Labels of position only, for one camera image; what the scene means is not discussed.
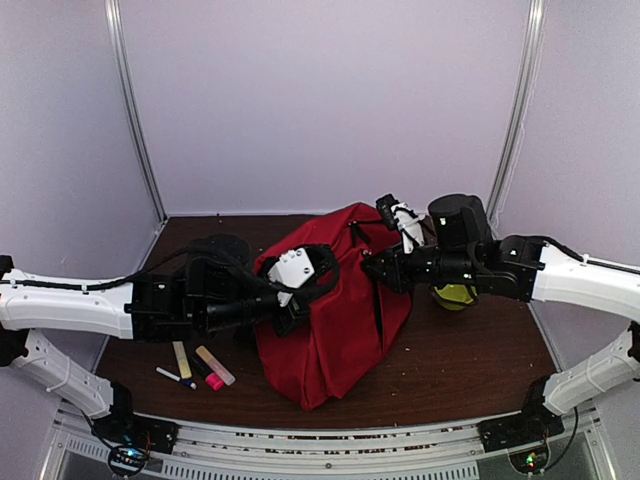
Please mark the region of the red backpack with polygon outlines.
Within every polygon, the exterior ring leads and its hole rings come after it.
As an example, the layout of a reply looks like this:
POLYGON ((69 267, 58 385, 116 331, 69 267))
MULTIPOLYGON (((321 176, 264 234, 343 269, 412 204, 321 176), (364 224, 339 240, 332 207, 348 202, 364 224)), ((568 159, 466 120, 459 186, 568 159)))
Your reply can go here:
POLYGON ((327 244, 340 265, 337 285, 312 302, 309 318, 292 333, 278 336, 269 321, 254 329, 265 377, 278 393, 313 410, 343 398, 384 359, 413 301, 371 280, 361 263, 399 241, 374 207, 355 203, 307 221, 255 260, 261 273, 287 250, 327 244))

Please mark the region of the peach highlighter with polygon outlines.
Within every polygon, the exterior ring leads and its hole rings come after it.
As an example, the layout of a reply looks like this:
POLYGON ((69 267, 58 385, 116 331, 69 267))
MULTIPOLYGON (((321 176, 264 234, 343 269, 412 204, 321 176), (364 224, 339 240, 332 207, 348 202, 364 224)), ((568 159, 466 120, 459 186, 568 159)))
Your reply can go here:
POLYGON ((213 370, 226 386, 231 386, 236 381, 236 377, 205 346, 197 347, 195 353, 213 370))

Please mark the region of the pink highlighter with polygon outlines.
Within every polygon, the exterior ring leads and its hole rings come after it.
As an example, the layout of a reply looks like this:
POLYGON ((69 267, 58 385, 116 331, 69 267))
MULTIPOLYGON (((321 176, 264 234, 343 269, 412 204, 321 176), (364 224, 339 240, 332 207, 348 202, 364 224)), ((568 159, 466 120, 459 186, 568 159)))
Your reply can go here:
POLYGON ((223 380, 211 369, 211 367, 197 354, 191 355, 191 360, 196 372, 205 383, 214 391, 219 391, 225 386, 223 380))

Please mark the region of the yellow highlighter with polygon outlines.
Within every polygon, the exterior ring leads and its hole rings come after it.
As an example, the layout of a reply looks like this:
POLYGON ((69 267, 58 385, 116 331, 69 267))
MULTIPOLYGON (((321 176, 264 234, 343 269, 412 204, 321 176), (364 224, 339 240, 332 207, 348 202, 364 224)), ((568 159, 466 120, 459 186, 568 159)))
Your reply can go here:
POLYGON ((180 376, 183 379, 190 380, 192 378, 192 371, 183 342, 173 341, 172 346, 180 376))

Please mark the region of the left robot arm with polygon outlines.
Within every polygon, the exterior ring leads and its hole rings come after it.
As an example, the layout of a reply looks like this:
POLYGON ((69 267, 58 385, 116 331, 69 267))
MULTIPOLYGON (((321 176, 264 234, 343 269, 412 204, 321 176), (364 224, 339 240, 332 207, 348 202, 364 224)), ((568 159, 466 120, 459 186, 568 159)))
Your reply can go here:
POLYGON ((309 247, 289 247, 266 273, 248 266, 248 244, 234 235, 199 239, 169 255, 183 264, 168 275, 156 267, 111 280, 42 277, 1 259, 1 364, 27 371, 48 391, 78 407, 123 444, 144 424, 130 391, 91 374, 43 330, 93 332, 135 342, 182 341, 251 324, 269 314, 298 318, 319 267, 309 247))

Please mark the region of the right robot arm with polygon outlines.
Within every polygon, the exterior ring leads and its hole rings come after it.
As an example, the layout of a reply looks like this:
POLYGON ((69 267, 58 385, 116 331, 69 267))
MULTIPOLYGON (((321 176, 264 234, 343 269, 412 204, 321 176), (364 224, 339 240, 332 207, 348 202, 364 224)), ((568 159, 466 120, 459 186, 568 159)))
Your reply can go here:
POLYGON ((384 225, 400 234, 398 245, 367 257, 362 268, 396 293, 418 284, 460 286, 471 297, 501 296, 521 302, 559 302, 629 319, 610 344, 577 365, 534 382, 513 419, 519 440, 535 440, 582 402, 639 378, 639 270, 579 254, 542 235, 493 236, 482 201, 449 194, 432 201, 423 216, 387 194, 376 208, 384 225), (434 238, 428 244, 424 232, 434 238))

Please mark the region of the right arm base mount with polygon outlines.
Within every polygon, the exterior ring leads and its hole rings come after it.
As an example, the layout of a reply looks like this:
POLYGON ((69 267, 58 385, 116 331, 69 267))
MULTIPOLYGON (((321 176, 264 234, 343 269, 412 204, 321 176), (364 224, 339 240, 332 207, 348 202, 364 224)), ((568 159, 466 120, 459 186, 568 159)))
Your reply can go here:
POLYGON ((523 413, 484 420, 477 428, 486 453, 542 442, 565 431, 561 417, 523 413))

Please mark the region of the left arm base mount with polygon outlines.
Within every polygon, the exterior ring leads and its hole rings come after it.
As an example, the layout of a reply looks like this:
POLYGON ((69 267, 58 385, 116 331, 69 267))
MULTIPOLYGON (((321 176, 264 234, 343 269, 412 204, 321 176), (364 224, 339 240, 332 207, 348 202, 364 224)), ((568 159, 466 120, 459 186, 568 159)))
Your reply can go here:
POLYGON ((93 433, 110 444, 128 445, 144 451, 171 454, 177 440, 179 426, 175 422, 132 415, 109 415, 91 419, 93 433))

